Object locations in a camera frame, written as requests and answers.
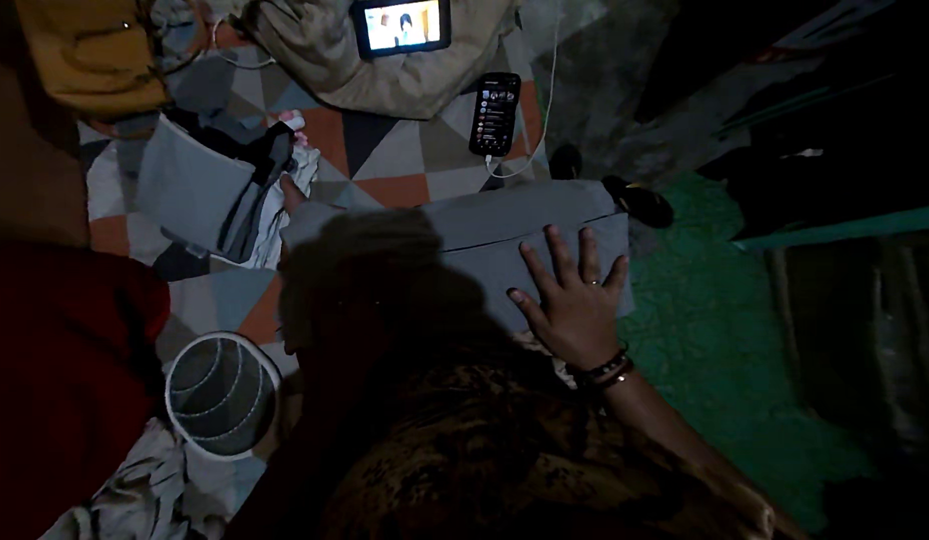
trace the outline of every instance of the smartphone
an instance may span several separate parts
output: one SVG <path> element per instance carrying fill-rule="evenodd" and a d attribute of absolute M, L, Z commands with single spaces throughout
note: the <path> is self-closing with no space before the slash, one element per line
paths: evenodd
<path fill-rule="evenodd" d="M 478 80 L 468 150 L 493 158 L 512 150 L 520 93 L 521 77 L 515 73 L 485 73 Z"/>

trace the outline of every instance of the tablet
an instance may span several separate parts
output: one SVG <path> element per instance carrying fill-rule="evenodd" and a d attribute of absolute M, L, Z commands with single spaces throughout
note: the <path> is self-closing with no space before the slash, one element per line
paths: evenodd
<path fill-rule="evenodd" d="M 450 0 L 358 0 L 351 18 L 365 60 L 451 44 Z"/>

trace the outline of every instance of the yellow bag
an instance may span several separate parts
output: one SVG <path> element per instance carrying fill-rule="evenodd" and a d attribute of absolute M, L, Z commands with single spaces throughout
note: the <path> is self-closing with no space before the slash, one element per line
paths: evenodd
<path fill-rule="evenodd" d="M 139 0 L 15 0 L 45 92 L 89 117 L 144 113 L 168 93 Z"/>

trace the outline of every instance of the finger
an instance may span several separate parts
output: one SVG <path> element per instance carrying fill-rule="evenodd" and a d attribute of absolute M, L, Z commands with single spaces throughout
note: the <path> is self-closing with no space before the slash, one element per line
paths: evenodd
<path fill-rule="evenodd" d="M 527 242 L 521 242 L 518 244 L 518 251 L 521 252 L 521 259 L 524 259 L 528 272 L 530 272 L 530 276 L 542 296 L 547 296 L 559 289 L 558 282 L 555 281 L 554 276 L 548 273 L 548 269 L 544 267 L 544 263 L 538 257 L 535 248 L 531 247 Z"/>
<path fill-rule="evenodd" d="M 611 271 L 604 280 L 604 289 L 607 290 L 614 298 L 621 294 L 621 289 L 625 289 L 625 282 L 628 280 L 628 256 L 623 254 L 615 258 L 614 264 L 611 264 Z"/>
<path fill-rule="evenodd" d="M 585 285 L 601 281 L 601 263 L 594 230 L 585 227 L 578 231 L 578 273 Z"/>
<path fill-rule="evenodd" d="M 507 289 L 507 297 L 518 306 L 521 313 L 524 313 L 525 319 L 528 319 L 528 326 L 531 330 L 537 333 L 548 328 L 548 317 L 545 316 L 538 302 L 529 296 L 528 293 L 511 288 Z"/>
<path fill-rule="evenodd" d="M 557 282 L 563 287 L 579 285 L 582 282 L 578 275 L 578 268 L 571 258 L 571 251 L 562 238 L 562 232 L 555 225 L 545 227 L 544 237 L 548 240 L 548 251 L 551 252 L 551 262 L 554 265 L 554 275 Z"/>

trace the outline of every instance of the beige blanket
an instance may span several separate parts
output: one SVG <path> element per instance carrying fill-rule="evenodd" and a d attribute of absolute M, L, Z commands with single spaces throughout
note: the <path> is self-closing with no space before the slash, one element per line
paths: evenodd
<path fill-rule="evenodd" d="M 362 60 L 351 0 L 261 0 L 248 30 L 290 74 L 334 107 L 428 119 L 487 68 L 515 27 L 520 0 L 451 0 L 451 46 Z"/>

